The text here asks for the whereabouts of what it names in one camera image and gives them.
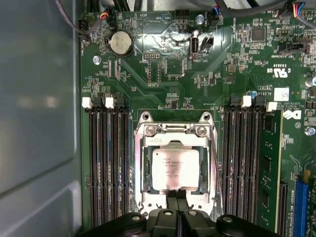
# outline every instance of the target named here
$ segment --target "ram slot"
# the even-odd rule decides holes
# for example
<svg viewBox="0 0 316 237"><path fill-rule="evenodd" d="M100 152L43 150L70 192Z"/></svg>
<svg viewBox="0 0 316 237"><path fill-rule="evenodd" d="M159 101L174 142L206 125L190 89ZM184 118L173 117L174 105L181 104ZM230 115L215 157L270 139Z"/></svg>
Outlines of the ram slot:
<svg viewBox="0 0 316 237"><path fill-rule="evenodd" d="M248 212L247 221L256 223L257 199L258 199L258 171L259 149L262 128L262 115L259 112L250 112L250 154L248 156Z"/></svg>
<svg viewBox="0 0 316 237"><path fill-rule="evenodd" d="M242 125L242 113L236 113L236 125L235 125L235 134L234 134L234 173L233 173L233 206L231 215L236 216L238 212L239 205L239 193L240 193L240 165L242 164L240 158L240 151L242 150L242 133L241 133L241 125Z"/></svg>
<svg viewBox="0 0 316 237"><path fill-rule="evenodd" d="M102 224L108 222L108 186L107 186L107 173L108 173L108 163L107 163L107 153L108 153L108 118L107 113L101 114L100 121L100 170L101 170L101 210L102 210Z"/></svg>
<svg viewBox="0 0 316 237"><path fill-rule="evenodd" d="M100 225L99 197L98 197L98 116L89 114L90 139L90 178L91 178L91 225L93 228Z"/></svg>
<svg viewBox="0 0 316 237"><path fill-rule="evenodd" d="M241 120L240 120L240 146L239 146L239 153L238 153L238 161L237 164L237 176L238 176L238 185L239 189L237 190L238 193L238 203L237 203L237 216L240 218L246 218L245 214L247 212L246 203L247 203L247 195L246 195L246 187L247 187L247 179L245 178L246 170L248 169L247 165L247 158L248 158L248 143L249 143L249 113L248 112L241 112Z"/></svg>
<svg viewBox="0 0 316 237"><path fill-rule="evenodd" d="M112 112L107 113L107 152L106 152L106 164L107 164L107 170L106 170L106 177L107 177L107 190L106 190L106 196L107 196L107 221L111 221L113 219L113 187L112 187L112 157L113 157L113 124L112 124Z"/></svg>
<svg viewBox="0 0 316 237"><path fill-rule="evenodd" d="M111 113L111 175L112 175L112 219L119 217L119 115L117 112Z"/></svg>
<svg viewBox="0 0 316 237"><path fill-rule="evenodd" d="M236 116L237 112L230 111L225 113L224 121L224 145L223 145L223 202L224 213L231 214L233 211L234 196L234 150L236 135Z"/></svg>
<svg viewBox="0 0 316 237"><path fill-rule="evenodd" d="M121 141L122 141L122 213L129 212L129 139L128 139L128 113L123 111L121 113Z"/></svg>

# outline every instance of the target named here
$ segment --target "logo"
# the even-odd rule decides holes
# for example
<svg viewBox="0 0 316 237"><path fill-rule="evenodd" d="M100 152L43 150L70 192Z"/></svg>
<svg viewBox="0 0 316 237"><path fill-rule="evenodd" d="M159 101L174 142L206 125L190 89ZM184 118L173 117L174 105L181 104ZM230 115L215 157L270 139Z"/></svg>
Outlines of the logo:
<svg viewBox="0 0 316 237"><path fill-rule="evenodd" d="M274 68L273 72L276 78L287 78L287 72L285 68Z"/></svg>
<svg viewBox="0 0 316 237"><path fill-rule="evenodd" d="M290 110L287 110L283 113L283 117L286 119L300 120L302 118L302 111L295 110L292 112Z"/></svg>

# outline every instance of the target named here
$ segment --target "wire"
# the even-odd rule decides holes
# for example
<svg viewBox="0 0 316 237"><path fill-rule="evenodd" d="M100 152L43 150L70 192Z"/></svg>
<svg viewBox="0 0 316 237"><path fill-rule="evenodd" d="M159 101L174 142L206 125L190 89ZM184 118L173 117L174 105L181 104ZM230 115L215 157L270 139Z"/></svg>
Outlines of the wire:
<svg viewBox="0 0 316 237"><path fill-rule="evenodd" d="M122 2L123 10L124 11L130 11L127 1L126 0L121 0L121 2Z"/></svg>
<svg viewBox="0 0 316 237"><path fill-rule="evenodd" d="M114 5L115 5L115 8L117 9L117 11L124 11L119 0L113 0L113 2L114 2Z"/></svg>
<svg viewBox="0 0 316 237"><path fill-rule="evenodd" d="M107 12L103 12L101 15L100 15L100 18L103 20L105 19L106 17L108 17L109 14Z"/></svg>
<svg viewBox="0 0 316 237"><path fill-rule="evenodd" d="M198 0L187 0L191 4L204 8L210 9L212 6L200 3ZM284 5L288 2L288 0L281 0L278 2L272 2L263 6L258 6L254 8L246 8L246 9L231 9L228 8L225 4L224 0L215 0L218 7L222 10L222 14L227 17L243 17L243 16L252 16L263 11L275 10L284 7Z"/></svg>
<svg viewBox="0 0 316 237"><path fill-rule="evenodd" d="M71 28L73 28L75 31L77 31L78 33L80 33L82 35L89 35L93 31L95 31L95 29L101 24L101 22L103 20L102 18L99 18L96 22L94 22L94 24L91 26L90 29L82 30L79 27L77 27L74 23L71 22L71 20L69 19L69 17L65 13L65 10L64 10L60 0L55 0L55 2L56 2L56 5L58 7L58 10L60 11L61 15L63 16L63 18L67 22L67 24L69 26L71 26Z"/></svg>
<svg viewBox="0 0 316 237"><path fill-rule="evenodd" d="M143 0L135 0L134 3L134 11L141 11L142 10Z"/></svg>
<svg viewBox="0 0 316 237"><path fill-rule="evenodd" d="M300 7L298 8L298 10L297 10L297 16L301 15L301 11L302 11L302 8L303 8L304 5L305 5L305 3L302 3L302 4L300 5Z"/></svg>
<svg viewBox="0 0 316 237"><path fill-rule="evenodd" d="M296 4L293 4L293 15L294 15L294 18L297 17L297 15L296 15Z"/></svg>
<svg viewBox="0 0 316 237"><path fill-rule="evenodd" d="M218 16L219 15L218 6L217 5L213 6L213 9L216 11L216 15Z"/></svg>
<svg viewBox="0 0 316 237"><path fill-rule="evenodd" d="M251 7L258 7L260 6L256 0L247 0L247 3L251 6Z"/></svg>
<svg viewBox="0 0 316 237"><path fill-rule="evenodd" d="M298 16L301 15L301 12L302 12L302 8L303 6L305 5L304 2L301 2L301 3L293 3L293 15L294 15L294 18L297 18Z"/></svg>
<svg viewBox="0 0 316 237"><path fill-rule="evenodd" d="M312 29L316 29L316 25L305 20L301 16L296 17L297 20L299 20L301 23L303 23L305 26L311 27Z"/></svg>

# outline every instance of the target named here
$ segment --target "black ram slot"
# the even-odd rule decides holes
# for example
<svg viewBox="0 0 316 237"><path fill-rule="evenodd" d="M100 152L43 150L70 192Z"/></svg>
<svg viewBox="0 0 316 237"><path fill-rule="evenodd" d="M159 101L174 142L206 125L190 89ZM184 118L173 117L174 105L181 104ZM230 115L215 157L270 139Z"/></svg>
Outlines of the black ram slot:
<svg viewBox="0 0 316 237"><path fill-rule="evenodd" d="M234 137L234 175L233 175L233 206L232 206L232 215L236 216L238 212L238 203L239 203L239 192L240 192L240 169L239 165L241 164L241 156L240 151L242 149L241 146L241 139L242 139L242 133L241 133L241 123L242 123L242 114L240 112L236 113L236 126L235 126L235 137Z"/></svg>
<svg viewBox="0 0 316 237"><path fill-rule="evenodd" d="M108 173L108 163L107 163L107 153L108 153L108 139L107 139L107 128L108 128L108 118L107 113L101 114L100 121L100 150L101 150L101 160L100 160L100 170L101 170L101 214L102 214L102 224L108 222L108 184L107 184L107 173Z"/></svg>
<svg viewBox="0 0 316 237"><path fill-rule="evenodd" d="M97 180L97 114L89 114L89 139L90 139L90 179L91 179L91 225L99 226L98 218L98 180Z"/></svg>
<svg viewBox="0 0 316 237"><path fill-rule="evenodd" d="M121 141L122 141L122 213L129 213L129 157L128 157L128 113L121 113Z"/></svg>
<svg viewBox="0 0 316 237"><path fill-rule="evenodd" d="M248 151L248 128L247 124L249 124L249 114L246 112L241 112L241 120L240 120L240 134L239 134L239 153L238 153L238 161L237 164L238 170L237 170L237 176L238 176L238 186L237 189L237 216L241 218L245 218L245 187L246 187L246 181L245 181L245 171L247 169L246 164L246 157L247 157L247 151Z"/></svg>
<svg viewBox="0 0 316 237"><path fill-rule="evenodd" d="M225 214L256 223L262 111L226 108L223 132L223 206Z"/></svg>
<svg viewBox="0 0 316 237"><path fill-rule="evenodd" d="M231 152L232 148L231 140L234 139L234 120L235 113L234 112L225 112L224 118L224 142L223 142L223 159L222 159L222 167L223 167L223 203L224 203L224 212L231 212Z"/></svg>
<svg viewBox="0 0 316 237"><path fill-rule="evenodd" d="M249 171L251 169L249 158L250 158L250 144L251 144L251 118L252 114L249 112L243 113L245 124L244 124L244 132L245 132L245 146L244 146L244 157L242 162L244 163L244 191L243 191L243 214L242 218L247 220L248 215L248 206L249 206Z"/></svg>
<svg viewBox="0 0 316 237"><path fill-rule="evenodd" d="M281 236L286 234L286 213L287 213L287 195L288 184L281 181L280 192L278 199L278 218L277 218L277 233Z"/></svg>
<svg viewBox="0 0 316 237"><path fill-rule="evenodd" d="M119 115L117 112L111 113L111 152L112 152L112 160L111 160L111 175L112 175L112 219L116 219L119 217L119 188L118 188L118 179L119 179L119 133L118 133L118 122Z"/></svg>
<svg viewBox="0 0 316 237"><path fill-rule="evenodd" d="M113 186L112 186L112 157L113 157L113 147L112 147L112 143L113 143L113 124L112 124L112 113L108 112L107 113L107 155L106 155L106 163L107 163L107 197L108 197L108 201L107 201L107 221L111 221L113 219L113 204L112 204L112 200L113 200Z"/></svg>

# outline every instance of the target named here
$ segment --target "screw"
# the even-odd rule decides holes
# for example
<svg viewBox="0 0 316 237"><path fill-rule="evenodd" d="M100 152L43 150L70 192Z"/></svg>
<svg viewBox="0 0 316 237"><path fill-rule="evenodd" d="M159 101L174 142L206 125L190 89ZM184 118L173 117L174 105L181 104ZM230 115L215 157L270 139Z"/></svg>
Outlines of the screw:
<svg viewBox="0 0 316 237"><path fill-rule="evenodd" d="M98 55L95 55L95 56L93 57L92 61L93 61L93 63L94 63L95 65L99 65L99 64L101 63L101 57L98 56Z"/></svg>
<svg viewBox="0 0 316 237"><path fill-rule="evenodd" d="M197 129L197 134L200 135L200 136L203 136L206 134L206 128L205 127L199 127Z"/></svg>
<svg viewBox="0 0 316 237"><path fill-rule="evenodd" d="M223 218L223 221L228 222L228 223L233 222L233 220L232 220L230 217L228 217L228 216L225 216L225 217Z"/></svg>
<svg viewBox="0 0 316 237"><path fill-rule="evenodd" d="M171 211L165 211L164 214L165 214L166 216L171 216L171 215L172 215L172 212L171 212Z"/></svg>
<svg viewBox="0 0 316 237"><path fill-rule="evenodd" d="M197 15L197 17L196 17L196 23L197 23L198 25L202 25L202 24L204 23L204 21L205 21L205 18L204 18L204 16L203 16L202 14Z"/></svg>
<svg viewBox="0 0 316 237"><path fill-rule="evenodd" d="M305 134L307 136L313 136L316 134L316 129L313 127L307 127L307 128L305 128Z"/></svg>
<svg viewBox="0 0 316 237"><path fill-rule="evenodd" d="M155 130L155 128L154 128L153 126L148 126L148 127L146 128L146 133L147 133L148 135L154 135L155 132L156 132L156 130Z"/></svg>
<svg viewBox="0 0 316 237"><path fill-rule="evenodd" d="M138 220L140 220L140 217L139 217L139 216L133 216L133 217L132 217L132 220L133 220L133 221L138 221Z"/></svg>
<svg viewBox="0 0 316 237"><path fill-rule="evenodd" d="M189 215L191 215L191 216L196 216L196 215L197 215L197 212L196 212L196 211L189 211Z"/></svg>

